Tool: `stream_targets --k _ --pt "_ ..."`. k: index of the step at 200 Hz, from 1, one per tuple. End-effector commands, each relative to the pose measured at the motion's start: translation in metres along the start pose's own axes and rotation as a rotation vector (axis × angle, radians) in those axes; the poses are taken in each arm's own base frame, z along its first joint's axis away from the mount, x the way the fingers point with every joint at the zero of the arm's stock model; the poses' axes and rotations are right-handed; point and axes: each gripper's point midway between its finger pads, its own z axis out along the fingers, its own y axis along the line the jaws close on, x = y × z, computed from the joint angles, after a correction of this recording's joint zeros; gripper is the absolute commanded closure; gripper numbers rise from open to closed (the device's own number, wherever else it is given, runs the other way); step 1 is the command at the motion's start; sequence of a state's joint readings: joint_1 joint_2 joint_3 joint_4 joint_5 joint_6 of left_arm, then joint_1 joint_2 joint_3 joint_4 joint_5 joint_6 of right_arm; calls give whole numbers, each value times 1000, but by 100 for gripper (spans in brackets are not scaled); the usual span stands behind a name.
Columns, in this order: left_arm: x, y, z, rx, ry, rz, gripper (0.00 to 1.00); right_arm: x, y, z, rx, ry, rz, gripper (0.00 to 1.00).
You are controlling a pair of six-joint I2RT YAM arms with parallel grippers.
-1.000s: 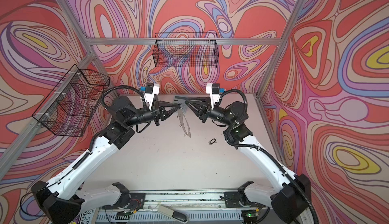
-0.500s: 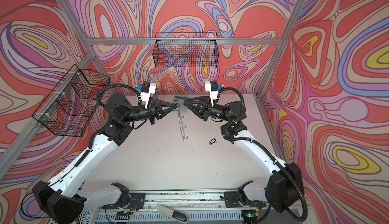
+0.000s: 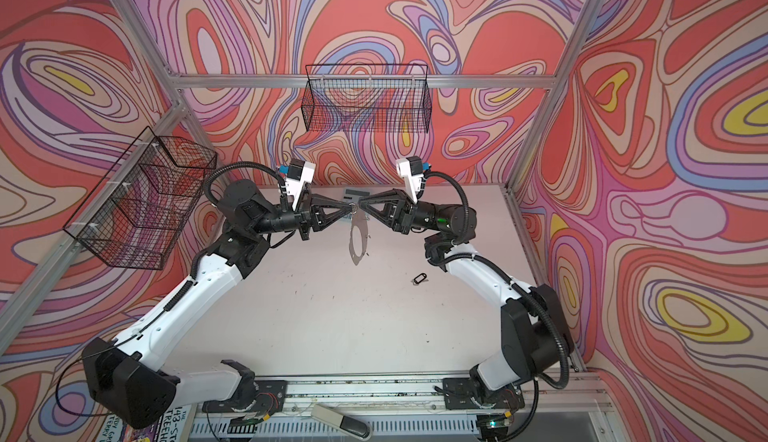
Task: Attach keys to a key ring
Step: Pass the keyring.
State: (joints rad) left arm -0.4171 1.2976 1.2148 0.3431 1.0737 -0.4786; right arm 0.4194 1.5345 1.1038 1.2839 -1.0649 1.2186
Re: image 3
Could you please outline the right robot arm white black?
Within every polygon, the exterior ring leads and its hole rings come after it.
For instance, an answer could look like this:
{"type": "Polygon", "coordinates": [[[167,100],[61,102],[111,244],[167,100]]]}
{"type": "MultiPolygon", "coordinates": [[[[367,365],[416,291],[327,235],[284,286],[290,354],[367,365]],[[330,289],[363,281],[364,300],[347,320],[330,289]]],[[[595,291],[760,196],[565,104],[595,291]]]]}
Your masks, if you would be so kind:
{"type": "Polygon", "coordinates": [[[508,385],[538,381],[557,390],[566,388],[574,346],[557,293],[549,286],[515,278],[481,255],[470,244],[477,213],[465,190],[442,172],[429,170],[423,178],[448,182],[460,202],[435,204],[422,201],[419,189],[391,189],[362,198],[359,208],[397,233],[431,231],[424,240],[426,261],[464,282],[499,310],[500,348],[470,369],[474,393],[480,396],[508,385]]]}

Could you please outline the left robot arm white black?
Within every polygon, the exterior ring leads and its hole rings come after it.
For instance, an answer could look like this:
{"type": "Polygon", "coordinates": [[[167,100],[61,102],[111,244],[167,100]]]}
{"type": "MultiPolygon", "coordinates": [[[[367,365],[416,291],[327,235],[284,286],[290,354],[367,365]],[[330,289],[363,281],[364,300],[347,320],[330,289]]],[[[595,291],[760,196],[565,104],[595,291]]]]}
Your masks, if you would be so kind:
{"type": "Polygon", "coordinates": [[[222,360],[220,368],[174,371],[166,361],[185,334],[274,249],[274,234],[307,240],[351,213],[350,203],[312,193],[314,166],[294,159],[272,169],[235,162],[214,170],[202,185],[225,217],[221,235],[198,252],[189,275],[138,321],[111,340],[91,340],[78,360],[87,393],[133,429],[147,428],[167,410],[219,403],[235,413],[255,410],[254,372],[222,360]]]}

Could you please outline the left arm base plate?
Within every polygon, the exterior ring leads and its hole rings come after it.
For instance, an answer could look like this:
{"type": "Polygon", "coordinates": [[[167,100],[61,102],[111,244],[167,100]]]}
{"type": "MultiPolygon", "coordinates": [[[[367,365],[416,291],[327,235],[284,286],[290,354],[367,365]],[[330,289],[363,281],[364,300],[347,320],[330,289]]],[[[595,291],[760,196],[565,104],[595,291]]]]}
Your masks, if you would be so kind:
{"type": "Polygon", "coordinates": [[[280,379],[241,382],[232,397],[224,401],[204,402],[202,408],[205,413],[211,414],[272,415],[282,411],[287,386],[288,382],[280,379]]]}

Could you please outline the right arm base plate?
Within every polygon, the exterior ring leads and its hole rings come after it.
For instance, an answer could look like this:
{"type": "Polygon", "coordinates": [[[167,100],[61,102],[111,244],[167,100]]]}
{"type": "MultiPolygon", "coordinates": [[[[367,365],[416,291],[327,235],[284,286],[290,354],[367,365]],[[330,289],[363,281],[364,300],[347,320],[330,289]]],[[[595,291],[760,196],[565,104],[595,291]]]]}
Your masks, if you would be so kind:
{"type": "Polygon", "coordinates": [[[471,377],[444,378],[434,390],[443,397],[448,410],[504,410],[512,413],[525,407],[518,386],[507,384],[498,390],[486,389],[471,377]]]}

